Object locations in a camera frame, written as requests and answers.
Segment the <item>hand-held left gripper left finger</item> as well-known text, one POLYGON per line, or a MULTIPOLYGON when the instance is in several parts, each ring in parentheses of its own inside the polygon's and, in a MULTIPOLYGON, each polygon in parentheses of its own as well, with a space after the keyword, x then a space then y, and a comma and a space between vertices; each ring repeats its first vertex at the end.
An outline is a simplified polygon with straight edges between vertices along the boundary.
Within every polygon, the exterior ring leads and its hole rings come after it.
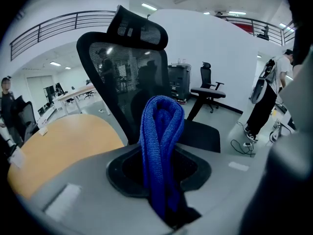
POLYGON ((141 146, 126 146, 123 147, 122 152, 107 165, 108 181, 124 196, 149 197, 149 190, 143 184, 141 146))

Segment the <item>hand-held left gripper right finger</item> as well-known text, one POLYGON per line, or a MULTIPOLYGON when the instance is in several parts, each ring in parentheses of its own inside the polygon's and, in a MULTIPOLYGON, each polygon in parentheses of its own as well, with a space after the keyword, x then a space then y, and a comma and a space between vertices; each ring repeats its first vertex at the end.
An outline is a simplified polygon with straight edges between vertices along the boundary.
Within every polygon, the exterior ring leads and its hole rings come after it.
POLYGON ((207 161, 175 146, 175 181, 181 191, 199 190, 211 173, 212 169, 207 161))

